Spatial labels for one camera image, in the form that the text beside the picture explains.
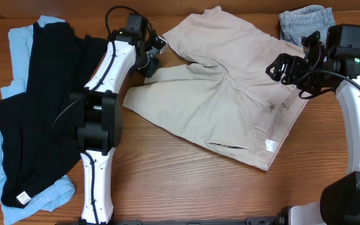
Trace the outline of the beige khaki shorts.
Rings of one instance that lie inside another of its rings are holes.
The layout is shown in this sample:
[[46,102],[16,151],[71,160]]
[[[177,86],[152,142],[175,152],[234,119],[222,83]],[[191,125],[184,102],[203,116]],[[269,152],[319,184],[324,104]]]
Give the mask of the beige khaki shorts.
[[268,170],[306,102],[266,68],[303,50],[220,7],[191,14],[164,34],[186,64],[158,69],[124,106],[215,153]]

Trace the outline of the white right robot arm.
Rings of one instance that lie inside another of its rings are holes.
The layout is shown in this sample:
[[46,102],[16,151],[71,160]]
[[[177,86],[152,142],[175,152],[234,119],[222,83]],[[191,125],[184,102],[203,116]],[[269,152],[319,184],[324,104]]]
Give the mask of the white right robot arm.
[[340,53],[326,61],[280,54],[266,73],[274,81],[294,84],[309,96],[334,91],[346,128],[347,174],[325,187],[318,202],[286,207],[276,224],[360,224],[360,54]]

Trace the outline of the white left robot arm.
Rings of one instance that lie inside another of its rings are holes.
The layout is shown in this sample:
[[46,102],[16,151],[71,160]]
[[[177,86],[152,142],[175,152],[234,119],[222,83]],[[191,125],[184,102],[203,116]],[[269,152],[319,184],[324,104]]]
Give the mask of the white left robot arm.
[[85,85],[85,91],[71,95],[76,107],[73,138],[84,168],[84,207],[79,224],[113,222],[112,163],[123,133],[118,94],[132,70],[150,78],[159,67],[156,55],[168,45],[155,30],[147,31],[148,36],[133,28],[114,30],[108,36],[104,58]]

